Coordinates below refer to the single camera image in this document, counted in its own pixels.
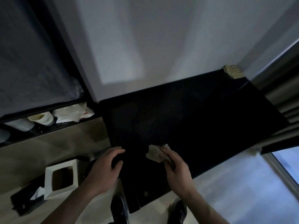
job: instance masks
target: wall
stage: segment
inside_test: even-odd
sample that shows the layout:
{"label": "wall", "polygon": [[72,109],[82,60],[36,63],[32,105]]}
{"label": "wall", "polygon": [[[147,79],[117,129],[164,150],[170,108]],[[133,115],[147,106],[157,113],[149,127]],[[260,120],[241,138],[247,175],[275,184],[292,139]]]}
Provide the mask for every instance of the wall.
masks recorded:
{"label": "wall", "polygon": [[94,99],[238,64],[297,40],[298,0],[46,0]]}

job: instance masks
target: shoe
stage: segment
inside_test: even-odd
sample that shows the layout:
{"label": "shoe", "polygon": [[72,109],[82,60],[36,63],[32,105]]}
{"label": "shoe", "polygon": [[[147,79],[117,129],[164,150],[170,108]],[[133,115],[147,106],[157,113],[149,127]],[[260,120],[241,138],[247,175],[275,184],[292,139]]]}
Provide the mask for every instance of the shoe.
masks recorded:
{"label": "shoe", "polygon": [[118,195],[114,196],[110,205],[112,217],[115,224],[128,224],[127,212],[125,203]]}
{"label": "shoe", "polygon": [[182,224],[187,216],[187,206],[179,200],[169,208],[167,224]]}

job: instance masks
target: black table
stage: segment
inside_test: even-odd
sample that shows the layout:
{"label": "black table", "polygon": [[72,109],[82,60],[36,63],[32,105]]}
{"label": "black table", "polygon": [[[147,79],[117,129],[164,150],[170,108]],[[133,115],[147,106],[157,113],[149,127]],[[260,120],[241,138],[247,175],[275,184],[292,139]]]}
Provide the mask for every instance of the black table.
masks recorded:
{"label": "black table", "polygon": [[126,152],[121,181],[130,213],[170,191],[148,145],[168,144],[196,177],[288,125],[248,79],[222,69],[100,102],[111,146]]}

